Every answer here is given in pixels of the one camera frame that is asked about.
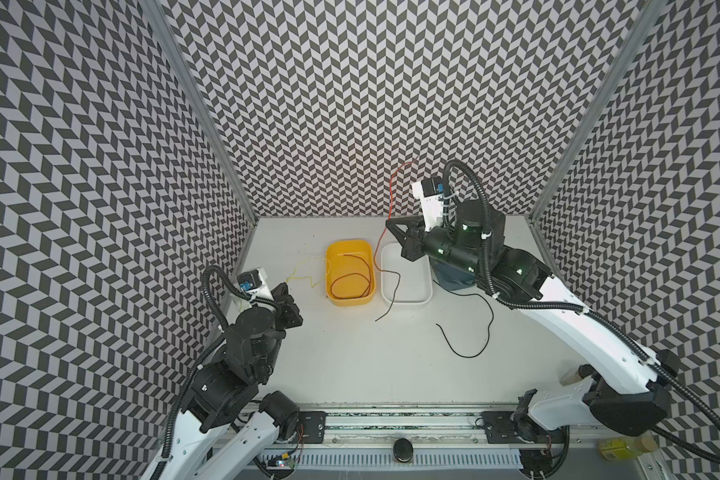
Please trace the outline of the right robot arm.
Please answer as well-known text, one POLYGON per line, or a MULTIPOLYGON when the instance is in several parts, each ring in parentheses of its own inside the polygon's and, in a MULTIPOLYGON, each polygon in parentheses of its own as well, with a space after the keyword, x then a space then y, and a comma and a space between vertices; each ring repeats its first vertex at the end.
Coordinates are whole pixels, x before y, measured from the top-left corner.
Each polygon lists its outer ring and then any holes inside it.
POLYGON ((530 389, 499 421, 482 420, 488 441, 501 433, 519 443, 561 434, 559 454, 539 475, 548 478, 570 449, 574 425, 601 425, 622 436, 654 433, 687 452, 720 465, 720 454, 663 429, 673 394, 690 402, 720 433, 720 416, 679 379, 681 361, 655 351, 578 299, 542 260, 505 243, 505 216, 489 202, 482 181, 465 163, 449 161, 441 174, 417 181, 412 195, 420 214, 389 217, 385 228, 404 259, 428 257, 458 272, 483 298, 539 323, 582 356, 591 373, 555 390, 530 389))

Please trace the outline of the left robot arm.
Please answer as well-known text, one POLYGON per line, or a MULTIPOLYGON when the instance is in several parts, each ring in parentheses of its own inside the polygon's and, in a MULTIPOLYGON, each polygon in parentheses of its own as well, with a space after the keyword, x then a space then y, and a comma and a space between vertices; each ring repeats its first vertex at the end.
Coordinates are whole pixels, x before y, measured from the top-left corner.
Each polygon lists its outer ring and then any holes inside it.
POLYGON ((300 408, 280 391, 259 394, 288 330, 303 317, 286 283, 269 287, 263 269, 230 278, 217 265, 201 277, 220 334, 199 354, 166 419, 145 479, 233 479, 255 464, 287 479, 303 444, 300 408))

